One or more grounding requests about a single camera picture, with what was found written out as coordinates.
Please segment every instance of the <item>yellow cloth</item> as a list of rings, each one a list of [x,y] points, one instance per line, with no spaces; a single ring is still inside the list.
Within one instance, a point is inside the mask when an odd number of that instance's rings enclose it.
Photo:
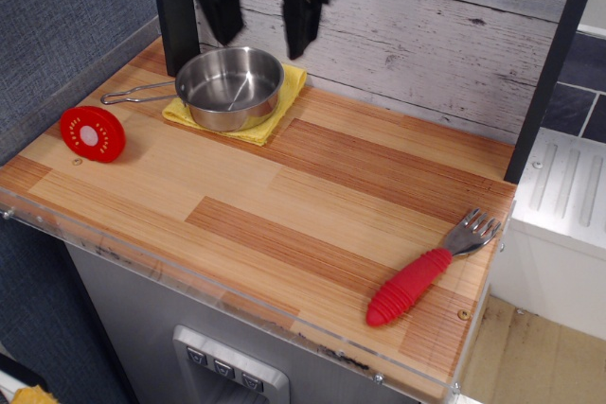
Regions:
[[[12,404],[58,404],[53,395],[46,393],[39,385],[17,390],[11,402]]]
[[[307,79],[307,72],[305,70],[286,63],[282,63],[282,66],[284,67],[284,82],[277,93],[277,106],[272,116],[263,123],[256,127],[249,128],[248,130],[242,130],[240,132],[216,132],[217,134],[235,137],[258,146],[265,145],[277,123],[286,114],[289,108],[293,106],[294,100],[299,95],[299,92],[305,85],[305,80]],[[162,116],[171,122],[176,122],[206,132],[210,131],[201,127],[194,121],[191,112],[189,111],[189,107],[184,106],[179,98],[174,99],[166,108],[164,108]]]

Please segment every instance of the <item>whitewashed wood wall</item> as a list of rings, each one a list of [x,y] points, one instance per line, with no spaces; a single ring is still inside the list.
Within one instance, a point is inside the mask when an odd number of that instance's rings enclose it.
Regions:
[[[294,61],[309,85],[514,143],[566,0],[332,0]],[[230,45],[288,61],[280,0],[241,0]],[[203,47],[217,45],[197,9]]]

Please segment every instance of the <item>white center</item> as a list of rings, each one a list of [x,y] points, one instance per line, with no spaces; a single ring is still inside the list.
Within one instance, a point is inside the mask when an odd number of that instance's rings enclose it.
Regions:
[[[93,127],[84,125],[82,128],[80,128],[80,139],[87,146],[93,147],[98,142],[98,135]]]

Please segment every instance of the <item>blue fabric wall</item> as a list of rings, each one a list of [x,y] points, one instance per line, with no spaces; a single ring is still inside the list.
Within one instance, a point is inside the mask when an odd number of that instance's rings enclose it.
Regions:
[[[132,56],[104,65],[74,99],[56,99],[155,15],[154,0],[0,0],[0,164]]]
[[[0,166],[149,44],[155,16],[154,0],[0,0]],[[126,403],[62,248],[0,219],[0,342],[62,404]]]

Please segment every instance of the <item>black frame post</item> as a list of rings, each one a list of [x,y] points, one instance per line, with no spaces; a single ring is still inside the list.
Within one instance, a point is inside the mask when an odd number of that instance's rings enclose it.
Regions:
[[[200,53],[193,0],[156,0],[167,72],[176,76],[181,67]]]
[[[580,18],[586,5],[587,0],[566,0],[556,34],[545,59],[543,71],[539,76],[537,88],[530,101],[515,150],[509,161],[508,170],[505,174],[507,182],[513,184],[520,183],[528,156],[530,156],[532,146],[539,133],[547,105],[553,95],[561,68],[570,50],[570,45],[575,38],[575,33],[577,33]]]

